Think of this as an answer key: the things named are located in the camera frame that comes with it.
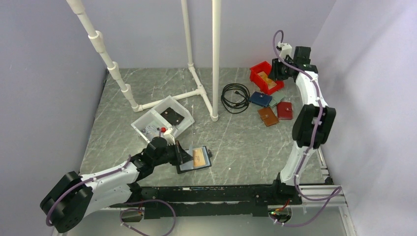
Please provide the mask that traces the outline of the black leather card holder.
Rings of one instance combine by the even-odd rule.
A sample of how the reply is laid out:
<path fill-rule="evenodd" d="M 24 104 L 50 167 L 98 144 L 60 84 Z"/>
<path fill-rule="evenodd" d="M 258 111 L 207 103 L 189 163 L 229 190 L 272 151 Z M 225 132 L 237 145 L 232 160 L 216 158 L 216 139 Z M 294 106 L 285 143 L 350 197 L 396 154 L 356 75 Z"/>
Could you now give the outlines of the black leather card holder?
<path fill-rule="evenodd" d="M 197 171 L 212 166 L 212 152 L 206 146 L 193 147 L 190 146 L 185 152 L 191 156 L 188 161 L 176 166 L 177 173 L 183 174 L 190 171 Z"/>

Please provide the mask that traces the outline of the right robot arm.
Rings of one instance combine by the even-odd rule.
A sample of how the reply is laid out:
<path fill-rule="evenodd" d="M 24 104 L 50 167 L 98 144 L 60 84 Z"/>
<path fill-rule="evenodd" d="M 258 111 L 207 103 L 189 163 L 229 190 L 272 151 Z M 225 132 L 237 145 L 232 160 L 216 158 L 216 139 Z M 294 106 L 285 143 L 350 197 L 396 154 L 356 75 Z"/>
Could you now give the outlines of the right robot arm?
<path fill-rule="evenodd" d="M 307 161 L 327 142 L 336 110 L 323 97 L 318 69 L 311 64 L 309 47 L 292 48 L 288 43 L 278 43 L 275 50 L 279 55 L 272 61 L 269 78 L 276 81 L 292 78 L 303 102 L 292 129 L 293 147 L 290 157 L 277 177 L 277 187 L 271 190 L 272 200 L 283 204 L 290 194 L 296 193 Z"/>

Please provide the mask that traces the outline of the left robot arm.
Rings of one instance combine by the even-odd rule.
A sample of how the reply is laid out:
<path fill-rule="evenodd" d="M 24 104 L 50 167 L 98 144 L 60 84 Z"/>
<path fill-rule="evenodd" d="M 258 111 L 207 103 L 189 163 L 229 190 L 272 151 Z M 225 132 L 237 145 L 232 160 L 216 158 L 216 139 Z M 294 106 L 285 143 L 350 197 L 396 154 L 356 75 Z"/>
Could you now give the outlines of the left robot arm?
<path fill-rule="evenodd" d="M 178 166 L 191 161 L 192 151 L 179 141 L 169 144 L 162 137 L 153 138 L 140 153 L 121 164 L 93 174 L 66 173 L 41 201 L 46 225 L 59 233 L 74 228 L 89 214 L 117 204 L 130 207 L 150 202 L 138 184 L 163 164 Z"/>

